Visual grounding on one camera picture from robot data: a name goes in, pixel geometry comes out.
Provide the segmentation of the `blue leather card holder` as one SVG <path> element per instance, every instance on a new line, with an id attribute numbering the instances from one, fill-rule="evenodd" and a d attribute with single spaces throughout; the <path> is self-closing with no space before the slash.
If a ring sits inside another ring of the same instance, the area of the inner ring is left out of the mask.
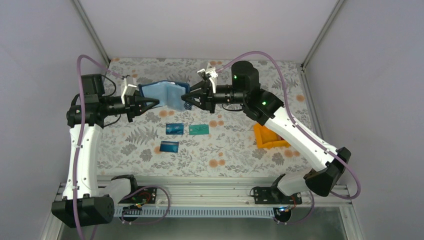
<path id="1" fill-rule="evenodd" d="M 142 97 L 159 100 L 156 107 L 167 106 L 180 112 L 192 109 L 191 103 L 182 100 L 182 96 L 190 90 L 188 83 L 162 80 L 150 84 L 139 84 L 138 88 Z"/>

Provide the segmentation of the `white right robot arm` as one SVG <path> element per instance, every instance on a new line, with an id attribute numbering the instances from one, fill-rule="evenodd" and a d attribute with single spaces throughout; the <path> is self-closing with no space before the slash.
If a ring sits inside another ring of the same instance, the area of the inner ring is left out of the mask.
<path id="1" fill-rule="evenodd" d="M 215 112 L 217 104 L 240 104 L 243 113 L 261 126 L 276 133 L 294 147 L 310 164 L 306 173 L 282 174 L 271 189 L 271 198 L 278 204 L 290 195 L 312 191 L 327 197 L 343 174 L 351 156 L 345 148 L 325 142 L 290 113 L 288 106 L 273 93 L 261 88 L 259 71 L 248 61 L 231 66 L 231 85 L 218 85 L 214 67 L 197 72 L 202 81 L 182 95 L 182 100 L 202 110 Z"/>

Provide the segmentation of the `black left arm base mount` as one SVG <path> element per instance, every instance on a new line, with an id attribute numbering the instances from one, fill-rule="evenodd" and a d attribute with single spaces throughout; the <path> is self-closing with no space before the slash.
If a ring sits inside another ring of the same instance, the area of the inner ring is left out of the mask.
<path id="1" fill-rule="evenodd" d="M 108 195 L 116 204 L 154 204 L 156 202 L 157 187 L 139 185 L 133 174 L 118 175 L 111 179 L 111 190 Z"/>

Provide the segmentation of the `blue striped credit card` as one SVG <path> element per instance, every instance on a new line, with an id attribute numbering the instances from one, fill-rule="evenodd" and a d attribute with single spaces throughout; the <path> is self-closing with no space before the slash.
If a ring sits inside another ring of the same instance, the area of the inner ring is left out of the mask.
<path id="1" fill-rule="evenodd" d="M 177 153 L 179 151 L 179 142 L 177 141 L 161 141 L 159 146 L 160 152 Z"/>

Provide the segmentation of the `green credit card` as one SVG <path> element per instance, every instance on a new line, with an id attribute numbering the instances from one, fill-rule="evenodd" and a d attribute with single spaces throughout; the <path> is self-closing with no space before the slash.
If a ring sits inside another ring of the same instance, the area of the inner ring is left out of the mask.
<path id="1" fill-rule="evenodd" d="M 209 125 L 208 124 L 192 124 L 188 127 L 189 135 L 197 136 L 197 135 L 209 135 Z"/>

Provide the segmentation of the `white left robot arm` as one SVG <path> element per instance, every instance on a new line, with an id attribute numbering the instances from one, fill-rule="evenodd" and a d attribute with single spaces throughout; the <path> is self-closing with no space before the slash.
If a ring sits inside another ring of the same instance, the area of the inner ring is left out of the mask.
<path id="1" fill-rule="evenodd" d="M 115 176 L 101 188 L 97 179 L 98 149 L 106 127 L 105 118 L 127 116 L 129 122 L 156 107 L 160 101 L 143 97 L 138 87 L 123 80 L 121 96 L 105 93 L 105 75 L 81 76 L 82 103 L 73 99 L 66 113 L 71 153 L 68 177 L 62 199 L 51 205 L 52 214 L 70 228 L 108 224 L 115 214 L 115 204 L 122 199 L 131 203 L 139 197 L 132 174 Z"/>

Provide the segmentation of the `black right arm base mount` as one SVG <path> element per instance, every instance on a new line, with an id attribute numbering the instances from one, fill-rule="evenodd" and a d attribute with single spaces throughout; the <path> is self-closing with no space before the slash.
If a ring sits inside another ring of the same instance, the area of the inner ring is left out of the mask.
<path id="1" fill-rule="evenodd" d="M 274 183 L 268 187 L 255 186 L 249 191 L 249 195 L 256 205 L 298 205 L 303 203 L 299 192 L 284 195 Z"/>

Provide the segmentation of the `dark blue credit card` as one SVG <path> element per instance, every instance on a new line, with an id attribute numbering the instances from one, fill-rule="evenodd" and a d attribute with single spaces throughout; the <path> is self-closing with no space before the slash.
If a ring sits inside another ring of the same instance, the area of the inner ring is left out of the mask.
<path id="1" fill-rule="evenodd" d="M 165 125 L 166 135 L 183 135 L 184 124 L 183 123 L 167 123 Z"/>

